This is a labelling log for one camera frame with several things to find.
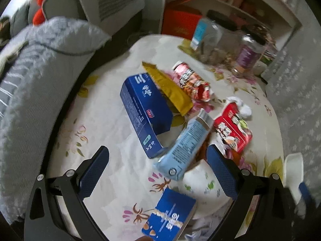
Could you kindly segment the white patterned paper cup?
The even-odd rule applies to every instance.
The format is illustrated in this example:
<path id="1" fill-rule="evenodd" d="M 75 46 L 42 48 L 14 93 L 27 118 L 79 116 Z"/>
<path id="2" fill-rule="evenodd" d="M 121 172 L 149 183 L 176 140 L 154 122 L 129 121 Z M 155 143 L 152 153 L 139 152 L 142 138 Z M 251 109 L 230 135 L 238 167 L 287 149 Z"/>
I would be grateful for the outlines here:
<path id="1" fill-rule="evenodd" d="M 178 181 L 179 192 L 196 199 L 193 219 L 205 218 L 230 201 L 225 195 L 212 168 L 205 160 L 200 160 L 186 171 Z"/>

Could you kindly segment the dark blue carton box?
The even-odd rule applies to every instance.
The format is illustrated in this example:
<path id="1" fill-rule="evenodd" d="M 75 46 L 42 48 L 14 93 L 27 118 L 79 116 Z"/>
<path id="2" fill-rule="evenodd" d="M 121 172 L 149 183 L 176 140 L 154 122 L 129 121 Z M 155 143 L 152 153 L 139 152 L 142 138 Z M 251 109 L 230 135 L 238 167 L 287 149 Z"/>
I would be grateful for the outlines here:
<path id="1" fill-rule="evenodd" d="M 159 156 L 165 148 L 157 136 L 171 129 L 173 119 L 160 90 L 149 74 L 141 73 L 125 79 L 120 97 L 145 154 Z"/>

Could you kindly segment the red instant noodle packet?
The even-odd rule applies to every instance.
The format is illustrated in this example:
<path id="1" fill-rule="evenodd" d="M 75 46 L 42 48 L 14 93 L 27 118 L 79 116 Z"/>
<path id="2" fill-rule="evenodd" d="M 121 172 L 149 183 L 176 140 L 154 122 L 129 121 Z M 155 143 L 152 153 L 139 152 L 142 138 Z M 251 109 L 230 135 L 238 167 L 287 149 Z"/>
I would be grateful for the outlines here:
<path id="1" fill-rule="evenodd" d="M 214 127 L 223 141 L 237 153 L 241 153 L 252 140 L 252 131 L 239 115 L 236 103 L 228 103 L 214 119 Z"/>

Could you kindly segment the red plush toy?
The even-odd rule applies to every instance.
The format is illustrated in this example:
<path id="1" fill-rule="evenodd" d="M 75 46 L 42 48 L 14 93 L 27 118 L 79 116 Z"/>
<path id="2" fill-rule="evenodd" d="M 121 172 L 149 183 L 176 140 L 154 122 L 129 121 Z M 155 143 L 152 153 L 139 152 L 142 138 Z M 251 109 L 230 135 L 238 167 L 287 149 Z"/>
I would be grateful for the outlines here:
<path id="1" fill-rule="evenodd" d="M 52 0 L 37 0 L 37 5 L 39 8 L 32 18 L 32 24 L 34 26 L 38 26 L 50 18 L 50 15 L 54 11 L 52 7 L 54 7 L 56 4 L 53 2 L 53 5 L 51 5 L 51 3 Z"/>

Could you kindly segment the white crumpled tissue ball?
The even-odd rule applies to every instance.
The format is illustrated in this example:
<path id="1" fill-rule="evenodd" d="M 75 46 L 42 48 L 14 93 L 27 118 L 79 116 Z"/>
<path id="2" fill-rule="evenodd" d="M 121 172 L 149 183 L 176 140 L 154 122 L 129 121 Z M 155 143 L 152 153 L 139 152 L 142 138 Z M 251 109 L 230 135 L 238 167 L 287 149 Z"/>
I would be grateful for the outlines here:
<path id="1" fill-rule="evenodd" d="M 239 97 L 227 97 L 227 102 L 235 103 L 237 105 L 239 116 L 242 119 L 247 120 L 252 117 L 252 109 L 247 104 L 245 104 Z"/>

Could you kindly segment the clear jar blue label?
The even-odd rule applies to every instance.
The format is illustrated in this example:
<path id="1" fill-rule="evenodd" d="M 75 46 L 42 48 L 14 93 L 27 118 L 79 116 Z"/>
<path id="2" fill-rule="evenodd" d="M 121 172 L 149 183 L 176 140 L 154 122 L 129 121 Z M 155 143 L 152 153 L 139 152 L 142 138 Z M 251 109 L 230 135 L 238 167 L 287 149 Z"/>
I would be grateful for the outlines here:
<path id="1" fill-rule="evenodd" d="M 237 30 L 236 24 L 226 15 L 209 10 L 197 23 L 190 47 L 202 63 L 221 64 L 236 54 Z"/>

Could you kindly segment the grey striped sofa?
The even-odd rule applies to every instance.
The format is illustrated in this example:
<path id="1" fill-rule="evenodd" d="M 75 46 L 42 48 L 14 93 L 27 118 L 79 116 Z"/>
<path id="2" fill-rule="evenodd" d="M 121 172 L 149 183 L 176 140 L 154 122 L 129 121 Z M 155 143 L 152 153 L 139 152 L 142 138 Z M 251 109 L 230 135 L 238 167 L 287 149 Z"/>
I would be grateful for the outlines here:
<path id="1" fill-rule="evenodd" d="M 22 29 L 1 52 L 1 214 L 24 218 L 54 124 L 93 54 L 144 0 L 52 0 L 44 23 Z"/>

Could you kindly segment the blue biscuit box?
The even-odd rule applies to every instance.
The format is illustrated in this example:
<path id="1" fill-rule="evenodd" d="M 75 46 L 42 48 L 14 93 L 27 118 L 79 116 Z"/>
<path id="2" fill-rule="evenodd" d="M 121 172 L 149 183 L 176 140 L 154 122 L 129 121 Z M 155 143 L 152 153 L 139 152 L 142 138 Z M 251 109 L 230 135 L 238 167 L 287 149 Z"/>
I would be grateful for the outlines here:
<path id="1" fill-rule="evenodd" d="M 153 240 L 178 240 L 195 210 L 196 199 L 166 188 L 141 231 Z"/>

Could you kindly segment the light blue milk carton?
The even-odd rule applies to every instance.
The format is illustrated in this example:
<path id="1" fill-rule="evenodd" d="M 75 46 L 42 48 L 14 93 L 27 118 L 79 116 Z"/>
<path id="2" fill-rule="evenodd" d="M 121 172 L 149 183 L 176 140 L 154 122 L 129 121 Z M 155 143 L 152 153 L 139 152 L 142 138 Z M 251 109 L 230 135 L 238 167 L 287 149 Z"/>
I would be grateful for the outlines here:
<path id="1" fill-rule="evenodd" d="M 213 119 L 204 109 L 200 109 L 197 116 L 187 122 L 186 128 L 154 167 L 171 180 L 181 180 L 212 127 Z"/>

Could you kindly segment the clear jar purple label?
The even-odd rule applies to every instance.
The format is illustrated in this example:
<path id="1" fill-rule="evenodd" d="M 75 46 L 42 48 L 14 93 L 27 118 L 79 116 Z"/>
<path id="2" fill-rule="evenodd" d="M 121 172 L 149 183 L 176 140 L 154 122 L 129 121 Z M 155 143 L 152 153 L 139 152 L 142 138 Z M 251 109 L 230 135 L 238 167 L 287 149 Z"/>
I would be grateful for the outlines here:
<path id="1" fill-rule="evenodd" d="M 238 78 L 249 75 L 264 52 L 266 43 L 263 35 L 248 26 L 243 26 L 239 48 L 231 69 L 232 73 Z"/>

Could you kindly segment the red snack bag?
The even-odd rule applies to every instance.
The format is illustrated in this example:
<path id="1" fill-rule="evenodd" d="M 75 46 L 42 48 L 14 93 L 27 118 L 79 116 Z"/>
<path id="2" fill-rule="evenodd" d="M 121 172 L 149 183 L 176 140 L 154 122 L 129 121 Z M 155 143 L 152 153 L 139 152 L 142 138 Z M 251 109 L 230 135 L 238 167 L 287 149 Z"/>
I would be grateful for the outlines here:
<path id="1" fill-rule="evenodd" d="M 178 61 L 173 66 L 179 86 L 192 99 L 208 102 L 212 97 L 212 90 L 208 82 L 198 75 L 187 63 Z"/>

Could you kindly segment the white lace curtain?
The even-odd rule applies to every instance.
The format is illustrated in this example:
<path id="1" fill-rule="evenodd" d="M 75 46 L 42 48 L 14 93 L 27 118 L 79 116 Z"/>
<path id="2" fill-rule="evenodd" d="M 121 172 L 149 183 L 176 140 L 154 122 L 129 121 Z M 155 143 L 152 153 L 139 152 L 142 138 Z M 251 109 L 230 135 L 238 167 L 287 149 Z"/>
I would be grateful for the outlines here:
<path id="1" fill-rule="evenodd" d="M 304 181 L 319 201 L 320 26 L 300 30 L 263 76 L 280 125 L 284 155 L 303 155 Z"/>

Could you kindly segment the white bookshelf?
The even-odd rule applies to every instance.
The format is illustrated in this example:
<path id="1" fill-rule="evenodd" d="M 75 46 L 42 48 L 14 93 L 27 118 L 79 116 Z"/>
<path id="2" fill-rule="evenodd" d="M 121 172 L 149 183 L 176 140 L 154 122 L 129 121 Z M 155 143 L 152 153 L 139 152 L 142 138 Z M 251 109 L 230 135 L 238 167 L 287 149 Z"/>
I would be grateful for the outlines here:
<path id="1" fill-rule="evenodd" d="M 238 27 L 258 24 L 269 30 L 278 50 L 302 27 L 287 0 L 165 0 L 165 5 L 184 5 L 201 15 L 217 11 L 233 20 Z"/>

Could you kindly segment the yellow snack wrapper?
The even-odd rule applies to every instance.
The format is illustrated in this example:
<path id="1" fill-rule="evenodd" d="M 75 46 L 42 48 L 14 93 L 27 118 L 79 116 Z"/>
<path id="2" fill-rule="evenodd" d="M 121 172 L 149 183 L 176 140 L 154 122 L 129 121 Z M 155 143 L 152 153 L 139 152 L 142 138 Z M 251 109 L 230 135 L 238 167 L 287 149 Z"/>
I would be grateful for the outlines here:
<path id="1" fill-rule="evenodd" d="M 143 68 L 182 116 L 193 107 L 192 99 L 155 64 L 142 62 Z"/>

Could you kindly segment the red gift box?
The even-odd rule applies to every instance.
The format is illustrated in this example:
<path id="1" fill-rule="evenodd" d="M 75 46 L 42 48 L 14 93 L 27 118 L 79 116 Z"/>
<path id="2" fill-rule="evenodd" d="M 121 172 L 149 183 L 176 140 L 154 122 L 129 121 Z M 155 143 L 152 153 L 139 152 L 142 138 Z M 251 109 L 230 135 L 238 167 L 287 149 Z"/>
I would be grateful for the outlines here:
<path id="1" fill-rule="evenodd" d="M 165 5 L 161 33 L 191 40 L 197 23 L 202 18 L 200 10 L 188 7 L 192 0 L 174 0 Z"/>

